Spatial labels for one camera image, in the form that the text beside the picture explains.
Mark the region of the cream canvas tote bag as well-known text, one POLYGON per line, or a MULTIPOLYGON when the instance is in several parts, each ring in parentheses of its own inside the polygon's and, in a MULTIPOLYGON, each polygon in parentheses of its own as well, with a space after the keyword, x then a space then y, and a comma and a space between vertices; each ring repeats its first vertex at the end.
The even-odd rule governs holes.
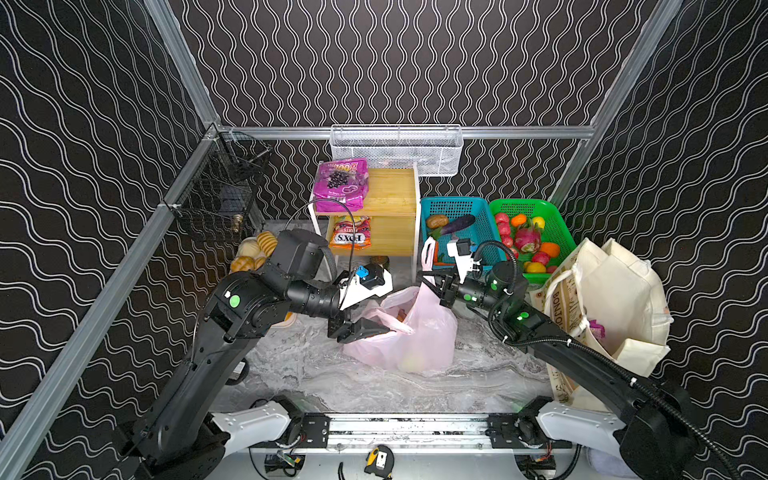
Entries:
POLYGON ((670 352, 673 317, 651 263, 613 239, 582 241, 540 288, 531 305, 564 332, 635 374, 649 376, 670 352), (589 321, 605 327, 596 339, 589 321))

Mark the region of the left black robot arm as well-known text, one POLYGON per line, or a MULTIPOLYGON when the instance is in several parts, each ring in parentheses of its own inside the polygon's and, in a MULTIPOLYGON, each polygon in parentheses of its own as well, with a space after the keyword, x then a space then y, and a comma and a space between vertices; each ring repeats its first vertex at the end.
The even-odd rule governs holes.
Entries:
POLYGON ((139 464, 137 479, 204 479, 227 456, 275 442, 298 424, 287 400, 214 413, 210 407, 235 367, 289 313, 325 319, 328 335, 352 343, 383 333, 368 319, 352 321, 351 307, 393 290, 391 273, 376 263, 315 276, 332 260, 328 242, 303 229, 282 231, 265 264, 227 275, 199 314, 190 351, 149 411, 119 426, 114 445, 139 464))

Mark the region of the pink plastic bag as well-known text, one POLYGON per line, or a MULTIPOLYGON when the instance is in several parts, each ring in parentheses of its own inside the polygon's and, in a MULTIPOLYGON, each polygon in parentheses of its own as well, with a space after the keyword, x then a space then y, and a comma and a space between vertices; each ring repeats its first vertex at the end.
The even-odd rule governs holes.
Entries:
POLYGON ((458 320, 440 304, 432 277, 365 304, 355 317, 383 333, 354 340, 342 352, 368 366, 407 373, 434 373, 453 363, 458 320))

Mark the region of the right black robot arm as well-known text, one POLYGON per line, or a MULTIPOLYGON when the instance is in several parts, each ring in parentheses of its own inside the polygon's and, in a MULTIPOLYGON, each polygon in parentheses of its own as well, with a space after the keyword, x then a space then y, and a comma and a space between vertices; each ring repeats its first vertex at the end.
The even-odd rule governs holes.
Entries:
POLYGON ((502 344, 532 355, 593 394, 607 412, 579 410, 549 401, 518 419, 526 444, 563 440, 617 456, 641 479, 679 479, 701 447, 740 473, 731 457, 692 422, 692 403, 681 387, 636 374, 563 331, 526 300, 528 282, 510 249, 500 241, 473 245, 451 240, 451 269, 433 270, 437 242, 421 249, 419 280, 450 308, 461 301, 483 316, 502 344))

